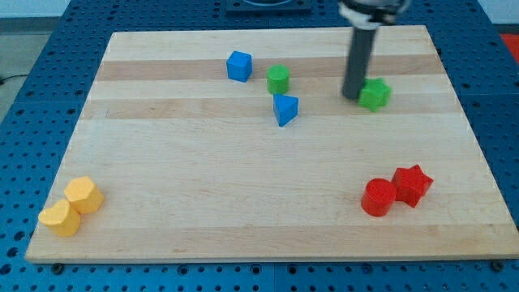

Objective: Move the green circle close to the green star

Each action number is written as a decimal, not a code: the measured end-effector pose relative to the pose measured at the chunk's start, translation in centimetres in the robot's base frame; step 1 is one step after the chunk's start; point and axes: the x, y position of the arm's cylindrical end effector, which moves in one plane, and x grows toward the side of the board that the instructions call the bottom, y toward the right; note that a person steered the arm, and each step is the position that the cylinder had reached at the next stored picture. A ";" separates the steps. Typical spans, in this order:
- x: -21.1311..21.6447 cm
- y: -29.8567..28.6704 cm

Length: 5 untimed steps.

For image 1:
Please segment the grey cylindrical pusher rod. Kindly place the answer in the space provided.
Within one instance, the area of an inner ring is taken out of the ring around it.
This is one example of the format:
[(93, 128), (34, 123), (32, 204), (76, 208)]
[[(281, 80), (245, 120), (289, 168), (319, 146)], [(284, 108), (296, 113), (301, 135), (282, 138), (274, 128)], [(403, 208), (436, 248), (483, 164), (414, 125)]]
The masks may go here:
[(376, 32), (376, 29), (354, 28), (342, 86), (342, 95), (347, 99), (357, 100), (359, 98), (371, 59)]

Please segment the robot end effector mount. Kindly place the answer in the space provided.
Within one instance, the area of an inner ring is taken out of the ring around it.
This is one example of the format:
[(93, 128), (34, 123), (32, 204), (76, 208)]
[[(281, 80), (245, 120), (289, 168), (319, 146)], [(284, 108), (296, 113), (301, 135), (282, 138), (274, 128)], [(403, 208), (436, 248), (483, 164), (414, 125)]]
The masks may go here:
[(339, 0), (339, 14), (359, 29), (395, 25), (408, 10), (410, 0)]

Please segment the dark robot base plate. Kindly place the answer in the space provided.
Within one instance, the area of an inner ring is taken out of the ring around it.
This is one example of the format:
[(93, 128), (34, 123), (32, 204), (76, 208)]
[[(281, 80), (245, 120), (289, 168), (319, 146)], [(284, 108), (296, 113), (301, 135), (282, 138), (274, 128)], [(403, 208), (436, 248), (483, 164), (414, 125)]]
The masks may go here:
[(225, 0), (227, 15), (244, 13), (310, 12), (313, 0)]

